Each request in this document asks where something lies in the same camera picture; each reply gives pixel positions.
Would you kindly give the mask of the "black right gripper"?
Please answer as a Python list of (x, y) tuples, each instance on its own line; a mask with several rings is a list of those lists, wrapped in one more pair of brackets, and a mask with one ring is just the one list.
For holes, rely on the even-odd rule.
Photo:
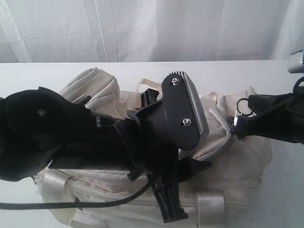
[[(261, 114), (287, 100), (285, 111)], [(292, 93), (282, 95), (249, 95), (247, 101), (254, 117), (240, 115), (236, 133), (241, 136), (262, 136), (289, 143), (304, 143), (304, 98)]]

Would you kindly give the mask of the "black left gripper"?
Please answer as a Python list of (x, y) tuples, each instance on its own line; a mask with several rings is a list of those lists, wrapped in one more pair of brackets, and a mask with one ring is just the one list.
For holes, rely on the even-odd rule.
[(188, 214), (181, 207), (179, 183), (211, 169), (212, 163), (193, 158), (179, 159), (179, 148), (172, 143), (150, 145), (143, 141), (141, 133), (140, 139), (142, 147), (135, 155), (139, 166), (128, 174), (128, 178), (134, 181), (145, 171), (149, 172), (148, 180), (152, 181), (151, 189), (164, 223), (188, 219)]

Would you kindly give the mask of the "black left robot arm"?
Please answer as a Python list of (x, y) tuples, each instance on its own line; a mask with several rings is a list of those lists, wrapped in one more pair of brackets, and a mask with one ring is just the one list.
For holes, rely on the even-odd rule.
[(180, 149), (198, 145), (207, 128), (195, 112), (197, 102), (173, 87), (141, 94), (141, 108), (118, 119), (90, 111), (47, 88), (14, 93), (0, 102), (0, 178), (19, 181), (45, 167), (68, 170), (124, 170), (128, 179), (148, 178), (135, 194), (111, 202), (2, 203), (4, 210), (108, 208), (126, 204), (148, 189), (164, 222), (186, 219), (179, 184), (210, 169), (208, 161), (186, 157)]

